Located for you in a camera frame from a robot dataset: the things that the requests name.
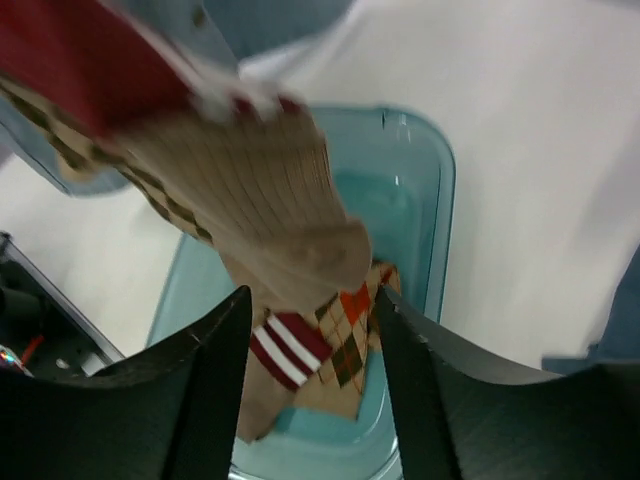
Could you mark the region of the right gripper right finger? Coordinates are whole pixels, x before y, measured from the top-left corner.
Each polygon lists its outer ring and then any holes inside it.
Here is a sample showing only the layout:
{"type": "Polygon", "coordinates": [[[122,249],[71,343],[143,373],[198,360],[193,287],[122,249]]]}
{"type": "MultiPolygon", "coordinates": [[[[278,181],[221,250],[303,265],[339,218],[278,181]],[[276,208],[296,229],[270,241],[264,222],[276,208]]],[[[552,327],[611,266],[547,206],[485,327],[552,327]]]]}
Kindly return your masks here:
{"type": "Polygon", "coordinates": [[[635,479],[639,367],[568,376],[485,350],[377,296],[402,474],[407,479],[635,479]]]}

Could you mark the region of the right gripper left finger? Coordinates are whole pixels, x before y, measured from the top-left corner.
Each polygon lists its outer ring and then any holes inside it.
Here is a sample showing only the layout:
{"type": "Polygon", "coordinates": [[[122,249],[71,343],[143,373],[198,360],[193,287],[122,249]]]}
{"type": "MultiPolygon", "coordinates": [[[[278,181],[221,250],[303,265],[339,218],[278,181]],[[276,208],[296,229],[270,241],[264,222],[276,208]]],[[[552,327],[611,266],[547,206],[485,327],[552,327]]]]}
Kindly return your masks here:
{"type": "Polygon", "coordinates": [[[251,332],[241,287],[90,377],[1,373],[5,479],[225,479],[251,332]]]}

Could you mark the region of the brown argyle sock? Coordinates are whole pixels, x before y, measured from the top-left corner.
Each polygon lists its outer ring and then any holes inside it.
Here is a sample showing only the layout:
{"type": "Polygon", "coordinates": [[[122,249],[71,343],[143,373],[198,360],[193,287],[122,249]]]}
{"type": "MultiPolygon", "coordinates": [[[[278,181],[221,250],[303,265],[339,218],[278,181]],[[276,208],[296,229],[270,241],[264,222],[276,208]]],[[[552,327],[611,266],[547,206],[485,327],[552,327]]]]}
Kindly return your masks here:
{"type": "Polygon", "coordinates": [[[1,142],[56,188],[73,196],[135,186],[164,220],[209,245],[211,233],[178,195],[123,150],[88,136],[54,103],[1,78],[1,142]]]}

